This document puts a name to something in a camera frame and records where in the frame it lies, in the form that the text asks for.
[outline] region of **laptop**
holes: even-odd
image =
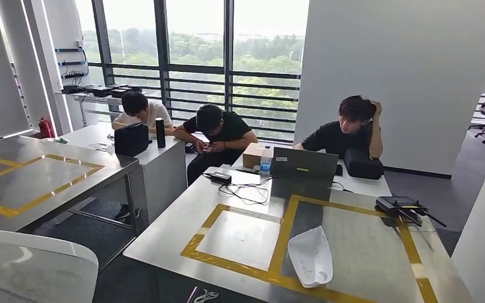
[[[338,155],[275,147],[270,169],[273,177],[333,181]]]

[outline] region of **fire extinguisher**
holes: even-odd
[[[49,121],[42,117],[40,122],[38,123],[38,127],[40,128],[40,134],[42,134],[43,138],[55,138],[55,133],[49,124]]]

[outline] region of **plastic water bottle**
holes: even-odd
[[[261,166],[260,166],[260,174],[261,175],[270,175],[270,166],[272,164],[272,150],[270,146],[265,146],[265,150],[261,153]]]

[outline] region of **young man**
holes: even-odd
[[[204,153],[206,144],[192,135],[196,131],[201,131],[209,139],[213,146],[210,153]],[[203,105],[195,117],[178,126],[174,136],[194,144],[199,153],[187,168],[189,185],[211,166],[233,164],[250,143],[258,141],[256,134],[236,113],[223,112],[211,104]]]
[[[112,122],[113,129],[142,122],[149,127],[150,133],[155,133],[155,118],[162,118],[164,120],[165,134],[170,136],[174,134],[172,119],[170,119],[166,107],[161,103],[148,101],[146,96],[141,93],[129,92],[123,96],[122,106],[124,107],[124,112]]]
[[[302,143],[294,146],[299,150],[326,150],[340,158],[350,148],[367,150],[371,159],[382,155],[380,137],[380,114],[382,106],[377,101],[351,96],[339,105],[339,121],[322,125]]]

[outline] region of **black hair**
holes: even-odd
[[[148,109],[148,99],[141,93],[128,92],[122,97],[122,106],[127,115],[134,117],[139,112]]]
[[[375,111],[376,107],[371,101],[361,96],[350,96],[339,105],[339,115],[350,122],[367,122],[373,117]]]
[[[196,126],[202,133],[207,133],[220,126],[222,123],[222,110],[220,107],[205,104],[196,112]]]

